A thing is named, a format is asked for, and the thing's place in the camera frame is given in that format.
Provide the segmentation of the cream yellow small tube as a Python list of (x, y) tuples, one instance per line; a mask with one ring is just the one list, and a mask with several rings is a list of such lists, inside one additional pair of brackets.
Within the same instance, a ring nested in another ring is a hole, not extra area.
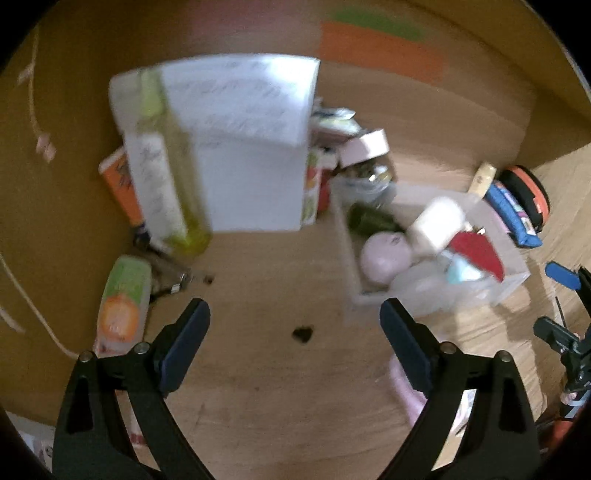
[(488, 162), (483, 162), (477, 169), (468, 193), (483, 199), (492, 185), (497, 173), (497, 168)]

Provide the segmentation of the stack of booklets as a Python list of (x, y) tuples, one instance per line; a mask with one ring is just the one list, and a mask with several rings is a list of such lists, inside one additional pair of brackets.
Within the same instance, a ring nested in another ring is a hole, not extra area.
[(355, 119), (356, 112), (346, 107), (327, 107), (321, 97), (314, 100), (311, 110), (311, 144), (332, 148), (359, 136), (363, 127)]

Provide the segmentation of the green orange tube package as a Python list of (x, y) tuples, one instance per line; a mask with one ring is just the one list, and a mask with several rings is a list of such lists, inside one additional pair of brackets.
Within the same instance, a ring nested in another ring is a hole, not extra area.
[(93, 350), (98, 357), (123, 355), (142, 341), (151, 293), (151, 265), (121, 255), (101, 297)]

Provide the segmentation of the fruit print white box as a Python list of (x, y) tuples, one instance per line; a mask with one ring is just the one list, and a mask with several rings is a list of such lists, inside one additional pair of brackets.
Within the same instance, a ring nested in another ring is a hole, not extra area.
[(312, 147), (308, 151), (307, 172), (304, 180), (304, 203), (303, 210), (301, 210), (301, 225), (303, 226), (312, 225), (317, 219), (321, 180), (320, 151), (318, 148)]

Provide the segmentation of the clear plastic storage bin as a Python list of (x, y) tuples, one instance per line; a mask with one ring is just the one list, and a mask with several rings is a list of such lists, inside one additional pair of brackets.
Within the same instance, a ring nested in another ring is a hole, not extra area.
[(474, 194), (391, 183), (331, 183), (349, 309), (397, 298), (416, 317), (497, 305), (529, 277), (495, 210)]

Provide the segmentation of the pink round compact case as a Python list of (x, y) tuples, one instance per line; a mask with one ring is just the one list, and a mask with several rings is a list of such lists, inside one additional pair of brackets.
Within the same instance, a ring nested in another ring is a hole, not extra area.
[(387, 285), (414, 263), (413, 250), (402, 232), (379, 232), (363, 244), (360, 269), (373, 283)]

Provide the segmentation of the red velvet tassel pouch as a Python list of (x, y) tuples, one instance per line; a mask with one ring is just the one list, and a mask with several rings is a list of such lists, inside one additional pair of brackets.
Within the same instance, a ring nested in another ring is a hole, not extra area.
[(503, 263), (485, 234), (459, 232), (451, 240), (449, 247), (474, 267), (493, 276), (498, 282), (505, 279)]

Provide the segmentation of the mint green small tube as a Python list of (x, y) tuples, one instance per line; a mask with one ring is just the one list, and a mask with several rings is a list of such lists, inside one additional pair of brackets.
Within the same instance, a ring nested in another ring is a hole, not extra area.
[(484, 278), (484, 273), (461, 255), (454, 255), (446, 271), (450, 284), (479, 281)]

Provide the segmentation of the white standing paper folder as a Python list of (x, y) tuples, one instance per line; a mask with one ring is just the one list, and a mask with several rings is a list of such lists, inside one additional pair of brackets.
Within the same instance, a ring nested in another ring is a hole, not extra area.
[(318, 59), (232, 54), (163, 63), (216, 232), (301, 228)]

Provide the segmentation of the yellow green liquid bottle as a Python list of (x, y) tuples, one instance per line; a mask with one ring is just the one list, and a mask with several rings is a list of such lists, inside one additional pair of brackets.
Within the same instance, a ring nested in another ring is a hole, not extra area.
[(111, 110), (150, 238), (179, 255), (205, 251), (211, 227), (200, 205), (187, 134), (168, 102), (156, 67), (115, 76)]

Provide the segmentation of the dark green glass bottle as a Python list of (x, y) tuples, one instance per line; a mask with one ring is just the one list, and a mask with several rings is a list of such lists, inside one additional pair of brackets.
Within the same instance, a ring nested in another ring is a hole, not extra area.
[(381, 232), (403, 232), (403, 227), (394, 216), (372, 205), (356, 202), (349, 207), (346, 215), (349, 230), (370, 237)]

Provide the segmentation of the clear glass bowl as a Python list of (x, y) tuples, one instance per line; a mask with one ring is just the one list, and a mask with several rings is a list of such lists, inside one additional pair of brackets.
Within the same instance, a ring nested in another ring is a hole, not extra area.
[(353, 164), (335, 177), (339, 197), (346, 203), (382, 205), (396, 195), (396, 170), (387, 156)]

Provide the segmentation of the black binder clips pile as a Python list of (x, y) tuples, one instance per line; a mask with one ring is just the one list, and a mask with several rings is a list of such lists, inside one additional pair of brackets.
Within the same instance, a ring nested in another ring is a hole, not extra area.
[(204, 283), (206, 286), (211, 286), (214, 281), (214, 275), (211, 273), (192, 270), (179, 263), (165, 250), (164, 246), (160, 246), (151, 239), (144, 226), (134, 229), (132, 244), (134, 253), (151, 266), (150, 304), (160, 298), (186, 291), (194, 281)]

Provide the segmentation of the pink small cardboard box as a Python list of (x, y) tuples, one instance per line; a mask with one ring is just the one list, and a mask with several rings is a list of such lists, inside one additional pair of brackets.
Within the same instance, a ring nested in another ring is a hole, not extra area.
[(346, 168), (384, 156), (390, 151), (384, 129), (370, 131), (339, 145), (339, 165)]

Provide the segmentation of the small black clip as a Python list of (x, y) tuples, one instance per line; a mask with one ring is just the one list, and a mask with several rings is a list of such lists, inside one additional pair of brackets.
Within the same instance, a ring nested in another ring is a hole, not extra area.
[(307, 344), (308, 341), (311, 340), (311, 337), (312, 335), (314, 335), (314, 333), (314, 327), (301, 326), (294, 329), (293, 333), (291, 333), (291, 337), (293, 337), (295, 341), (300, 342), (301, 344)]

